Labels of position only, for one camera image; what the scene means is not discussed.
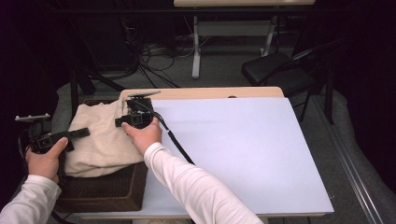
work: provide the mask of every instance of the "black chair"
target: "black chair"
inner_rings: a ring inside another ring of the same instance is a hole
[[[276,52],[253,61],[243,63],[242,74],[252,86],[277,86],[285,97],[292,97],[307,91],[300,122],[313,93],[326,83],[326,70],[332,66],[332,53],[343,45],[342,39],[307,49],[292,57]]]

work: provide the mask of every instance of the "chair leg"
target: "chair leg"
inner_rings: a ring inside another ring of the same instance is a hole
[[[304,108],[303,108],[303,112],[301,113],[301,116],[300,116],[300,122],[303,122],[303,120],[304,120],[305,110],[306,110],[306,107],[308,106],[309,98],[311,97],[311,95],[312,95],[312,90],[309,90],[305,97]]]

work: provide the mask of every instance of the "brown box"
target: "brown box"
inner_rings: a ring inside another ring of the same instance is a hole
[[[142,208],[148,168],[141,161],[99,177],[65,176],[55,204],[60,213],[126,212]]]

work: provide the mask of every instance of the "person's left hand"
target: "person's left hand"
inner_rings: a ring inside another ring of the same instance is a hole
[[[58,184],[58,158],[66,148],[67,142],[66,137],[61,138],[46,154],[35,154],[29,148],[25,157],[29,167],[29,175],[41,175]]]

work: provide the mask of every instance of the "fabric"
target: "fabric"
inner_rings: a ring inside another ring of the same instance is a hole
[[[123,100],[104,105],[80,105],[69,131],[88,128],[89,136],[72,140],[75,150],[66,153],[64,171],[76,177],[114,173],[143,160],[115,119],[126,114]]]
[[[21,192],[0,213],[0,223],[44,224],[50,216],[61,189],[52,180],[29,175]]]
[[[161,143],[151,145],[144,159],[195,223],[262,223],[220,180],[173,156]]]

